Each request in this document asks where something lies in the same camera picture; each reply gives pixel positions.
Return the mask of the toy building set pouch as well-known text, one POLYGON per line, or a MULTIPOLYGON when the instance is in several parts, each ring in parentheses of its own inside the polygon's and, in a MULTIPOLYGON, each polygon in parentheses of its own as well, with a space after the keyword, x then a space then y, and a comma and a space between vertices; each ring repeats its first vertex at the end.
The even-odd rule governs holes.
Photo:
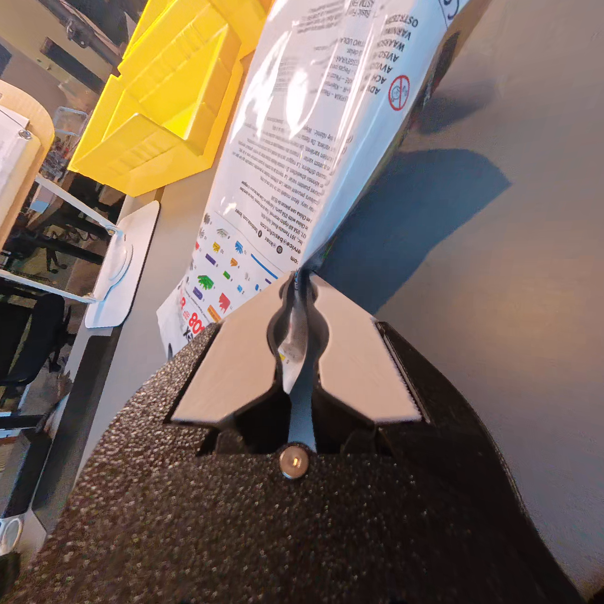
POLYGON ((333 236, 487 1, 276 1, 185 276, 157 311, 168 359, 333 236))

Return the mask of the grey desk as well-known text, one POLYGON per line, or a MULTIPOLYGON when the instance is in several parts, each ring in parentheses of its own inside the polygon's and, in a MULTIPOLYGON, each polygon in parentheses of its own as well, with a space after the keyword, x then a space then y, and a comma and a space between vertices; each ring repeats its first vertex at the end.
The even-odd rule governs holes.
POLYGON ((492 1, 320 275, 476 409, 603 584, 603 1, 492 1))

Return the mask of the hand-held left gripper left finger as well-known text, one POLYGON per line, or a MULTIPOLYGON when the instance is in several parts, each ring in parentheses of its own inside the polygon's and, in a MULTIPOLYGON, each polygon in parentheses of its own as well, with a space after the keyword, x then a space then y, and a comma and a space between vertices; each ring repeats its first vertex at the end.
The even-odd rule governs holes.
POLYGON ((288 330, 294 276, 279 278, 219 323, 173 422, 225 425, 271 387, 282 388, 278 348, 288 330))

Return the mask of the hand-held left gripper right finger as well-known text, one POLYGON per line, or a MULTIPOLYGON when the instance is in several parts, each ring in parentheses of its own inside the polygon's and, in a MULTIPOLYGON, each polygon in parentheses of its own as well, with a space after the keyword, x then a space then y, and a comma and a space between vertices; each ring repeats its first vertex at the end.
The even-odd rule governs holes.
POLYGON ((374 317, 316 274, 310 285, 321 388, 376 424, 421 420, 374 317))

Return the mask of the wooden document stand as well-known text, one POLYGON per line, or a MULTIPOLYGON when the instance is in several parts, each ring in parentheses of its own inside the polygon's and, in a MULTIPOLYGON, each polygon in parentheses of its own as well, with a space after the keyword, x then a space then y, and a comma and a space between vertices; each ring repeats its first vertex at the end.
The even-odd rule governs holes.
POLYGON ((154 200, 146 204, 125 216, 117 224, 110 222, 69 192, 39 174, 43 160, 55 138, 53 121, 41 103, 26 92, 2 80, 1 106, 27 118, 26 129, 31 135, 31 139, 27 141, 20 159, 10 174, 6 188, 1 192, 1 245, 3 246, 7 240, 26 194, 35 182, 62 198, 75 209, 84 212, 111 235, 108 250, 101 260, 94 291, 90 295, 78 296, 12 274, 4 269, 1 270, 1 276, 10 281, 91 306, 85 315, 87 328, 122 325, 131 311, 138 289, 160 213, 159 201, 154 200))

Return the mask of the black office chair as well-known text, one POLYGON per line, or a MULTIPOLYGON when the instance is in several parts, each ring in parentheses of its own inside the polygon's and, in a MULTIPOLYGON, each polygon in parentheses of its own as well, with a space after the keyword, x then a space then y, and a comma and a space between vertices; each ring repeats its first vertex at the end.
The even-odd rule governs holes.
POLYGON ((70 336, 65 301, 45 294, 29 308, 1 302, 1 411, 14 411, 18 398, 51 353, 56 361, 70 336))

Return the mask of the printed instruction sheet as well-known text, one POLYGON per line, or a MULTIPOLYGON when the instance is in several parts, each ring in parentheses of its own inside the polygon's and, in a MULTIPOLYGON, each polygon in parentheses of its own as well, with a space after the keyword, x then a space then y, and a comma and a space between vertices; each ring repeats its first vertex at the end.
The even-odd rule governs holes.
POLYGON ((1 106, 1 192, 6 188, 27 141, 31 139, 27 125, 27 118, 1 106))

